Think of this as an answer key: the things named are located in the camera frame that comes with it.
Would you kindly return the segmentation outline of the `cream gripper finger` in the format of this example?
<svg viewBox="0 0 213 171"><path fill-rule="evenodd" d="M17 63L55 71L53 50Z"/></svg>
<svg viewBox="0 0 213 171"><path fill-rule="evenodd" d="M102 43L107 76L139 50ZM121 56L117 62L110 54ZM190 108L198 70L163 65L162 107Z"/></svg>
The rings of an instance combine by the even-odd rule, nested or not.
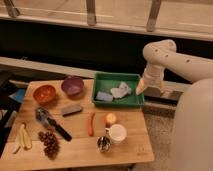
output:
<svg viewBox="0 0 213 171"><path fill-rule="evenodd" d="M147 86L146 86L144 80L140 79L140 81L136 87L136 94L137 95L141 94L146 88L147 88Z"/></svg>

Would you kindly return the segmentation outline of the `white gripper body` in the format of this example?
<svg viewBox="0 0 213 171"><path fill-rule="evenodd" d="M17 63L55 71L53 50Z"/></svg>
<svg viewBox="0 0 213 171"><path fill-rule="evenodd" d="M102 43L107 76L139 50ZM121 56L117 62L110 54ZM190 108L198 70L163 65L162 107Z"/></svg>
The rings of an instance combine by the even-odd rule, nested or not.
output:
<svg viewBox="0 0 213 171"><path fill-rule="evenodd" d="M155 87L162 90L164 68L159 65L147 64L142 78L146 87Z"/></svg>

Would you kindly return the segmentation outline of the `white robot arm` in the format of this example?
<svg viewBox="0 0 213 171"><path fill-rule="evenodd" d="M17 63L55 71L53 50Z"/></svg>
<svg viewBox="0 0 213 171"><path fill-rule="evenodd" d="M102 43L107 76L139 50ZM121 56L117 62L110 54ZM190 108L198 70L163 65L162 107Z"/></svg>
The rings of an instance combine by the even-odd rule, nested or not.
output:
<svg viewBox="0 0 213 171"><path fill-rule="evenodd" d="M213 59L181 54L170 39L145 45L143 56L137 94L160 89L166 69L191 82L175 111L169 171L213 171Z"/></svg>

